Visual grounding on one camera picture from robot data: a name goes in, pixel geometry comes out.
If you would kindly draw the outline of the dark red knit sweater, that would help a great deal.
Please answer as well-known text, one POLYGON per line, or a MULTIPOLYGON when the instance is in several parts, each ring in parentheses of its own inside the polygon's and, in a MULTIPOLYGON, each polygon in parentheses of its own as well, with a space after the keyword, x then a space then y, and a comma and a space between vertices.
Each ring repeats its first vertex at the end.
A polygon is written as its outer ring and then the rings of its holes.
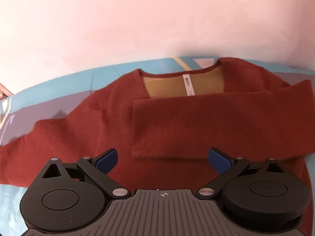
POLYGON ((253 162, 273 157, 305 184, 314 152, 314 94, 309 80, 291 85, 244 60, 220 58, 190 73, 140 69, 95 91, 66 117, 35 123, 1 147, 1 183, 28 187, 46 162, 74 162, 109 148, 119 162, 110 176, 129 190, 194 189, 212 180, 208 150, 253 162))

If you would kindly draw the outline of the pink curtain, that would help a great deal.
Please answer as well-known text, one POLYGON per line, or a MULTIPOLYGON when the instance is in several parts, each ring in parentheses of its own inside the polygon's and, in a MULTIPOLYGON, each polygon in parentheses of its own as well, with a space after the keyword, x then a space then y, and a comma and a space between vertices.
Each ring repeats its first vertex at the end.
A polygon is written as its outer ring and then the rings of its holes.
POLYGON ((0 84, 0 99, 3 100, 7 97, 12 96, 13 93, 10 92, 3 84, 0 84))

